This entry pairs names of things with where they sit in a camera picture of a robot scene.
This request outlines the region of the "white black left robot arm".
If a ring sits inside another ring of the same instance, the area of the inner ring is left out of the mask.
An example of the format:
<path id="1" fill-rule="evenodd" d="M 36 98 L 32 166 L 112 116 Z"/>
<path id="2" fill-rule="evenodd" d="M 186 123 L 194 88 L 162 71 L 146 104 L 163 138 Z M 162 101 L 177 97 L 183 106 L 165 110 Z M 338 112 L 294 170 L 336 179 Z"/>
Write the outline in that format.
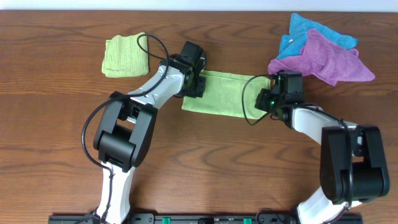
<path id="1" fill-rule="evenodd" d="M 132 177 L 150 148 L 158 110 L 175 95 L 201 98 L 206 80 L 200 72 L 205 65 L 204 50 L 187 41 L 179 54 L 161 60 L 157 73 L 129 92 L 128 98 L 117 91 L 110 96 L 93 141 L 105 166 L 101 202 L 93 223 L 126 220 Z"/>

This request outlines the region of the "green microfiber cloth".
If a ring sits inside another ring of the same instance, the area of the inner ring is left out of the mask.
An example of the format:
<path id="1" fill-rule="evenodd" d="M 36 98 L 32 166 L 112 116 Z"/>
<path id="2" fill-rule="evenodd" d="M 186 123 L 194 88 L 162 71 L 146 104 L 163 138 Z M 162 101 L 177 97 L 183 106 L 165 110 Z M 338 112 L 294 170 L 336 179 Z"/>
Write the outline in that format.
<path id="1" fill-rule="evenodd" d="M 182 109 L 206 114 L 259 119 L 264 111 L 254 107 L 257 95 L 271 87 L 265 77 L 250 80 L 249 75 L 238 75 L 205 70 L 200 74 L 206 78 L 202 98 L 185 97 Z"/>

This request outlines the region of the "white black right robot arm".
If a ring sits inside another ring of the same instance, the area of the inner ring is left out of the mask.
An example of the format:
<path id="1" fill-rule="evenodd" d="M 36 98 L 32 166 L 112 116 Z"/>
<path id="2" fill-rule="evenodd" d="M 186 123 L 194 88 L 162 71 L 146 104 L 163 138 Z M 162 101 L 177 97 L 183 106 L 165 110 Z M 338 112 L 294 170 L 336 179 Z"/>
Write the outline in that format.
<path id="1" fill-rule="evenodd" d="M 390 189 L 380 129 L 347 122 L 307 103 L 299 72 L 281 70 L 268 78 L 274 84 L 259 92 L 255 107 L 321 146 L 320 187 L 284 223 L 352 223 L 346 212 Z"/>

